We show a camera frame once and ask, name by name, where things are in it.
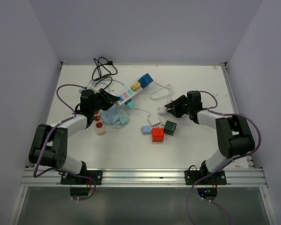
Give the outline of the blue cube adapter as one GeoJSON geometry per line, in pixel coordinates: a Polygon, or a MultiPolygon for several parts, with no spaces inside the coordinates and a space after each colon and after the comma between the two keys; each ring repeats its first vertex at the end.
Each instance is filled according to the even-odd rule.
{"type": "Polygon", "coordinates": [[[142,77],[138,79],[138,82],[140,83],[140,86],[142,89],[146,88],[149,84],[153,82],[153,78],[150,76],[149,73],[146,73],[142,77]]]}

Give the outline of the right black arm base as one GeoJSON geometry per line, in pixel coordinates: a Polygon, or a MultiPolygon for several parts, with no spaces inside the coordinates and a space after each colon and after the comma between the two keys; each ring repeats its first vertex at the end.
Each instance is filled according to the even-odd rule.
{"type": "Polygon", "coordinates": [[[187,170],[184,171],[185,184],[193,185],[195,182],[201,179],[197,183],[199,186],[197,192],[201,198],[214,200],[218,194],[219,185],[227,185],[226,175],[224,171],[219,171],[214,175],[209,175],[210,173],[203,166],[197,169],[195,165],[191,165],[187,170]]]}

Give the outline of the teal charger plug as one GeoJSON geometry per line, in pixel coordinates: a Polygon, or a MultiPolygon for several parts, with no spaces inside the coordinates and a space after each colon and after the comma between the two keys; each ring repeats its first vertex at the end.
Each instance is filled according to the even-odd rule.
{"type": "Polygon", "coordinates": [[[135,102],[132,99],[129,99],[125,102],[125,105],[127,106],[128,109],[132,109],[135,107],[135,102]]]}

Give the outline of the dark green cube adapter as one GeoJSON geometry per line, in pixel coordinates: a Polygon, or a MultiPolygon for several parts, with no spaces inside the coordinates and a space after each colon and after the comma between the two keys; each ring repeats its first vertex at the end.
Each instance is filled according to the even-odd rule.
{"type": "Polygon", "coordinates": [[[174,135],[177,128],[177,123],[167,120],[164,125],[164,133],[167,135],[174,135]]]}

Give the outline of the round light blue socket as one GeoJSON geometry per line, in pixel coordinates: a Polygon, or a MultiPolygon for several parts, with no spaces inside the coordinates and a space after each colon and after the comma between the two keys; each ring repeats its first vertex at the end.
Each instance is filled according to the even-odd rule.
{"type": "Polygon", "coordinates": [[[108,109],[107,111],[102,111],[101,117],[104,123],[107,125],[115,125],[119,118],[120,118],[120,112],[117,107],[112,107],[108,109]]]}

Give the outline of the light blue charger plug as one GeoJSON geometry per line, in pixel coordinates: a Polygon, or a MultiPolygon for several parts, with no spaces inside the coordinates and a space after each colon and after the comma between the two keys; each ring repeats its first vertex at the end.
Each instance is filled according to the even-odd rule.
{"type": "Polygon", "coordinates": [[[149,125],[145,125],[145,126],[142,126],[141,128],[140,128],[140,131],[141,131],[141,133],[143,134],[143,135],[149,135],[149,134],[151,134],[151,126],[149,126],[149,125]]]}

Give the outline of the mint green charger plug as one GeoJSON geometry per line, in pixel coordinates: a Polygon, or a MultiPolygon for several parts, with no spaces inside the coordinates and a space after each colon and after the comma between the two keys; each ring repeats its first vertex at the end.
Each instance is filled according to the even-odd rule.
{"type": "Polygon", "coordinates": [[[125,126],[129,123],[129,118],[126,116],[121,116],[119,117],[118,121],[121,126],[125,126]]]}

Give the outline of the white adapter block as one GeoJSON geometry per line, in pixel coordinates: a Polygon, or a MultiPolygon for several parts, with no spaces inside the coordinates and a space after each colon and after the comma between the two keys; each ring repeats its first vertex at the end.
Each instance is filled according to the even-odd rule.
{"type": "Polygon", "coordinates": [[[161,124],[157,115],[149,115],[148,121],[149,121],[149,123],[152,127],[156,127],[156,126],[159,126],[161,124]]]}

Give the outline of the white multicolour power strip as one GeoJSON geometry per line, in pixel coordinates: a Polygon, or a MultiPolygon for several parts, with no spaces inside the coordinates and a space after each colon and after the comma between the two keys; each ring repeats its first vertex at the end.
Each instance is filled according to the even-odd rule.
{"type": "Polygon", "coordinates": [[[133,97],[135,97],[137,94],[139,94],[140,92],[142,92],[144,90],[144,89],[140,88],[137,92],[132,91],[131,86],[133,84],[131,84],[129,86],[124,86],[115,93],[116,96],[120,97],[120,100],[117,102],[118,106],[124,105],[127,100],[132,99],[133,97]]]}

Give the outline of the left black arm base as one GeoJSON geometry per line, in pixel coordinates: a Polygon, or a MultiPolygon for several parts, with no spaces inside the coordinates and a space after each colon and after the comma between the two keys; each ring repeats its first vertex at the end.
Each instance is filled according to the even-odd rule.
{"type": "Polygon", "coordinates": [[[73,200],[84,201],[92,197],[96,187],[102,184],[102,170],[85,170],[82,174],[59,172],[60,183],[70,185],[70,196],[73,200]]]}

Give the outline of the yellow charger plug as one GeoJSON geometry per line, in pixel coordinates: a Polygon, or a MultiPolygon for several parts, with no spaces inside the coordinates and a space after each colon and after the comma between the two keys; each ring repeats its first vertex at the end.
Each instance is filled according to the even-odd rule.
{"type": "Polygon", "coordinates": [[[140,82],[136,82],[131,86],[131,90],[134,91],[134,92],[137,92],[140,88],[141,88],[140,82]]]}

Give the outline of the red cube adapter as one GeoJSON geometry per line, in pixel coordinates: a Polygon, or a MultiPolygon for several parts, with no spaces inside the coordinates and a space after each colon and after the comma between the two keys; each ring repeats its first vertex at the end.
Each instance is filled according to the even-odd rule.
{"type": "Polygon", "coordinates": [[[162,127],[154,127],[151,131],[152,142],[162,143],[164,141],[164,129],[162,127]]]}

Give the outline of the beige red power strip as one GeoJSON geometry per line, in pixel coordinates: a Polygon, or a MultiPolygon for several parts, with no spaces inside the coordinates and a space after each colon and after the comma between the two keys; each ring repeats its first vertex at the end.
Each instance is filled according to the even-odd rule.
{"type": "Polygon", "coordinates": [[[96,133],[98,135],[106,134],[106,129],[105,129],[105,126],[104,126],[103,119],[102,119],[100,111],[95,113],[94,124],[95,124],[96,133]]]}

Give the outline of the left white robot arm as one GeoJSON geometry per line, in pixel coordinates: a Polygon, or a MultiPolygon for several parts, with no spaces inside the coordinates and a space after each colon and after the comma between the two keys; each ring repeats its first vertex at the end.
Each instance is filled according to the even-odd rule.
{"type": "Polygon", "coordinates": [[[85,163],[67,155],[68,138],[87,129],[100,110],[110,109],[119,100],[120,97],[103,89],[97,93],[93,90],[83,90],[79,109],[74,110],[71,117],[55,125],[38,125],[29,152],[29,161],[35,165],[33,177],[37,178],[43,174],[38,173],[39,166],[47,166],[48,170],[71,174],[77,184],[85,183],[88,178],[85,163]]]}

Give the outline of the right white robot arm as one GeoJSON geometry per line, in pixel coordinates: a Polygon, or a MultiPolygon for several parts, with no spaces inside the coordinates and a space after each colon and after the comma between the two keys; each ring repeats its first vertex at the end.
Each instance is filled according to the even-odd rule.
{"type": "Polygon", "coordinates": [[[199,173],[201,182],[210,184],[215,180],[216,173],[234,159],[246,157],[248,153],[254,151],[255,141],[245,116],[213,111],[218,106],[217,101],[215,106],[204,108],[202,93],[211,95],[207,91],[189,91],[164,107],[166,112],[176,118],[188,115],[192,122],[216,130],[218,150],[202,162],[199,173]]]}

